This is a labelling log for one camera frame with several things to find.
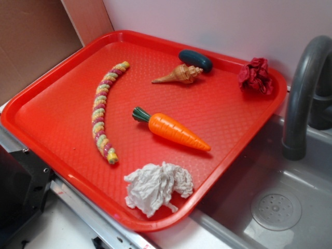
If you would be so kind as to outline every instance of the plastic tray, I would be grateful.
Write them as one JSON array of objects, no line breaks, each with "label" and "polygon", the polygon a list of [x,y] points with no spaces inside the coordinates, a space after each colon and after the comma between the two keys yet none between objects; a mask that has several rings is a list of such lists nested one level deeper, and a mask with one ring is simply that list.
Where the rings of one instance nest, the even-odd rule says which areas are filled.
[{"label": "plastic tray", "polygon": [[[178,59],[182,49],[205,54],[214,68],[190,85],[152,84],[151,80],[182,64]],[[119,157],[119,163],[110,165],[92,138],[92,105],[103,76],[123,61],[131,66],[111,87],[105,114],[105,131]],[[241,92],[237,75],[245,63],[136,32],[112,32],[15,96],[1,114],[1,121],[54,171],[121,224],[136,231],[156,231],[190,213],[284,100],[286,82],[272,68],[272,95]],[[153,135],[145,123],[132,118],[136,106],[178,120],[212,150],[198,151]],[[161,165],[163,161],[191,173],[194,193],[188,199],[174,193],[171,203],[179,210],[172,214],[162,206],[148,219],[140,210],[126,206],[128,183],[123,177],[148,163]]]}]

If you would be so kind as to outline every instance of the sink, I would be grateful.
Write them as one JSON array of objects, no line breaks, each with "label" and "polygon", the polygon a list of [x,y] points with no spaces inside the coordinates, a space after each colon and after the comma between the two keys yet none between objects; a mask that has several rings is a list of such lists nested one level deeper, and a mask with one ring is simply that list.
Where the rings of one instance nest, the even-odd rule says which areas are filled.
[{"label": "sink", "polygon": [[275,115],[260,130],[199,203],[198,222],[236,248],[332,248],[332,136],[308,128],[306,157],[289,161],[283,123]]}]

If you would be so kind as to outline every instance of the conch shell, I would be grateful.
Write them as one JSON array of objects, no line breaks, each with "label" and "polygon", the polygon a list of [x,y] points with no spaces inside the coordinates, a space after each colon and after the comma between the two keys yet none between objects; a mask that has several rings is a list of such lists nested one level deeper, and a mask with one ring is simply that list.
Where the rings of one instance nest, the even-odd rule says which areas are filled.
[{"label": "conch shell", "polygon": [[199,67],[190,66],[186,64],[177,66],[169,75],[160,77],[152,81],[152,83],[164,83],[164,82],[181,82],[184,84],[193,83],[194,80],[203,72],[203,69]]}]

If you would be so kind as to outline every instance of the gray faucet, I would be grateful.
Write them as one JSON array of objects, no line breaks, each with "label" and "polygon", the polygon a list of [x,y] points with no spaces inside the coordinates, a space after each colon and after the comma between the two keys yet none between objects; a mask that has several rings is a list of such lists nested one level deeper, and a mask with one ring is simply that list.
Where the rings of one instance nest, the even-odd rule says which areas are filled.
[{"label": "gray faucet", "polygon": [[307,125],[332,128],[332,39],[324,35],[309,42],[295,71],[282,138],[286,159],[306,155]]}]

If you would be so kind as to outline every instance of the beaded caterpillar toy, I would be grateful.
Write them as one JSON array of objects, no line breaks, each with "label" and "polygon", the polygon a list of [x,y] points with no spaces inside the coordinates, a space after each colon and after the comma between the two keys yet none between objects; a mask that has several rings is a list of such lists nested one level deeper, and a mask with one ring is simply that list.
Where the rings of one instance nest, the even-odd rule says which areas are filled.
[{"label": "beaded caterpillar toy", "polygon": [[116,78],[123,74],[127,68],[129,68],[129,63],[124,61],[120,64],[114,66],[99,83],[97,90],[95,92],[95,99],[93,103],[93,113],[92,113],[92,136],[97,145],[99,152],[102,156],[107,159],[110,164],[115,164],[119,161],[118,156],[115,153],[115,149],[109,142],[105,133],[105,108],[106,100],[110,87],[116,81]]}]

